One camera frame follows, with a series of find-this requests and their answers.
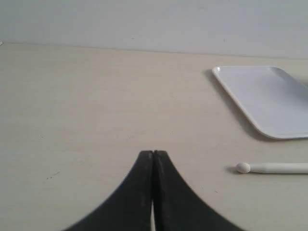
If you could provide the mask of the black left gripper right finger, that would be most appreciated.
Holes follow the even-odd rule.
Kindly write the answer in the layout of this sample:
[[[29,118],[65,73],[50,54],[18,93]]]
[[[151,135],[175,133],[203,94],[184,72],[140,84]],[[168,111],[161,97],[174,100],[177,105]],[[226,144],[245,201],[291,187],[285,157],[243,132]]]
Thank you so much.
[[[154,151],[153,203],[157,231],[240,231],[189,187],[166,151]]]

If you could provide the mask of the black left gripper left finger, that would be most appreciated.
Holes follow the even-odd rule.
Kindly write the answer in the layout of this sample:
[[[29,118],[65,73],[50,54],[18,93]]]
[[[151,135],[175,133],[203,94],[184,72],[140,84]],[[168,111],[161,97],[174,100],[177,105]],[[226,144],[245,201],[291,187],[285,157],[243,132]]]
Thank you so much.
[[[150,231],[153,151],[141,151],[122,183],[67,231]]]

